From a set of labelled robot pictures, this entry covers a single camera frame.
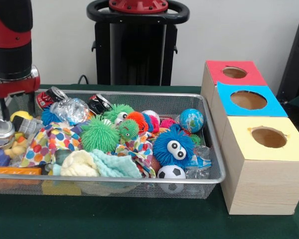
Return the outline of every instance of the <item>wire mesh basket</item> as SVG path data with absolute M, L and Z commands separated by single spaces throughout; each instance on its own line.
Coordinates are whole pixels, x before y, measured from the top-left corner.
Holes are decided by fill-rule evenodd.
M 207 179 L 158 179 L 158 178 L 106 178 L 68 177 L 48 175 L 0 174 L 0 194 L 27 195 L 77 195 L 149 198 L 200 198 L 206 199 L 217 183 L 225 178 L 225 169 L 215 129 L 206 100 L 195 94 L 129 93 L 96 91 L 63 91 L 71 98 L 84 101 L 102 94 L 112 104 L 127 104 L 136 111 L 153 110 L 161 116 L 176 118 L 188 108 L 197 109 L 205 115 L 206 124 L 200 136 L 211 148 L 212 167 Z M 12 114 L 27 110 L 28 96 L 9 98 L 6 101 Z M 41 114 L 36 106 L 36 114 Z

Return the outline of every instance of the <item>yellow paper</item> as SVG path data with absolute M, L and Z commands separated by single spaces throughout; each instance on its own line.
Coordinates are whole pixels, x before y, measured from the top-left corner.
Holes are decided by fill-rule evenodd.
M 237 143 L 245 159 L 299 161 L 299 132 L 289 118 L 284 117 L 228 117 Z M 282 132 L 286 144 L 279 148 L 258 143 L 252 132 L 260 128 L 273 128 Z

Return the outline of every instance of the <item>plastic bag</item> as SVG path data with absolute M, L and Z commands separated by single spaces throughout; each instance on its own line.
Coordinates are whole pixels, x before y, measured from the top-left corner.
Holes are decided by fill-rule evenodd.
M 70 126 L 77 125 L 88 119 L 89 107 L 78 98 L 68 98 L 51 105 L 50 111 L 62 122 L 69 122 Z

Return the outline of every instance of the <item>green tablecloth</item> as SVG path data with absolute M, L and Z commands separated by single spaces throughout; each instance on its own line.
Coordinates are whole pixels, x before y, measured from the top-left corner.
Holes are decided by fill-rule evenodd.
M 200 92 L 199 87 L 57 87 Z M 299 205 L 293 216 L 231 216 L 219 185 L 207 200 L 0 195 L 0 238 L 299 239 Z

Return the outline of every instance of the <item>orange plastic block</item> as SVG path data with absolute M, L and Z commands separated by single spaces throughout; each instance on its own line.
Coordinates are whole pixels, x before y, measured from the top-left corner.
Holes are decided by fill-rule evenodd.
M 41 168 L 0 167 L 0 174 L 41 175 Z M 36 185 L 40 180 L 0 178 L 0 191 L 17 188 L 20 185 Z
M 41 175 L 41 168 L 0 167 L 0 174 Z

